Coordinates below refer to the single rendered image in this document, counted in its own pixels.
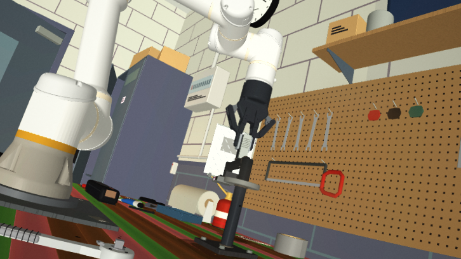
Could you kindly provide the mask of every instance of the green hexagonal object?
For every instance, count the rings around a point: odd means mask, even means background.
[[[413,106],[412,108],[410,108],[410,110],[408,111],[410,117],[412,118],[419,118],[422,116],[424,112],[424,109],[421,105],[417,105],[417,106]]]

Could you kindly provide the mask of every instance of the wooden shelf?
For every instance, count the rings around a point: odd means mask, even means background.
[[[329,48],[353,69],[461,47],[461,4],[314,48],[341,72]]]

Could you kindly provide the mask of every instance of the pegboard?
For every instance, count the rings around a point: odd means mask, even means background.
[[[411,118],[409,109],[424,108]],[[401,109],[399,119],[387,111]],[[377,121],[368,113],[380,111]],[[330,122],[323,148],[327,114]],[[312,149],[305,150],[315,112]],[[299,150],[301,112],[305,115]],[[461,65],[273,98],[269,115],[281,120],[256,145],[244,207],[290,220],[448,256],[461,255],[461,168],[457,169],[461,120]],[[281,150],[288,118],[293,116]],[[342,194],[323,195],[317,186],[265,180],[269,161],[326,163],[344,174]],[[273,179],[320,183],[323,169],[273,164]],[[340,177],[324,189],[336,193]]]

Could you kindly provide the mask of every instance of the spiral coil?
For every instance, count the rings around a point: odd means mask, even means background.
[[[0,236],[9,237],[24,242],[37,244],[40,239],[40,233],[33,230],[18,228],[6,223],[0,225]]]

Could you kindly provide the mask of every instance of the red fire extinguisher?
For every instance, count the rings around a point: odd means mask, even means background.
[[[226,192],[221,185],[218,183],[221,190],[225,193],[225,198],[219,200],[218,205],[216,207],[215,216],[213,218],[212,226],[218,227],[220,229],[224,229],[225,223],[227,221],[227,214],[229,213],[229,209],[231,208],[232,202],[232,193]]]

